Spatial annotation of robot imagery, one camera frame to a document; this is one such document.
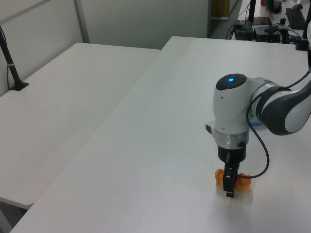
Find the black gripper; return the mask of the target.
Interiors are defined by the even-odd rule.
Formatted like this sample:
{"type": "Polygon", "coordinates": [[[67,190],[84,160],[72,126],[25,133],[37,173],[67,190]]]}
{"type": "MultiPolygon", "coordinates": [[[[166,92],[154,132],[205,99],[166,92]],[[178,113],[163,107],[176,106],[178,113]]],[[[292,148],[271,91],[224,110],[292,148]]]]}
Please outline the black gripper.
{"type": "Polygon", "coordinates": [[[223,175],[223,190],[226,196],[235,197],[235,181],[239,176],[240,163],[246,158],[246,146],[239,149],[225,149],[217,147],[218,157],[225,163],[225,172],[223,175]]]}

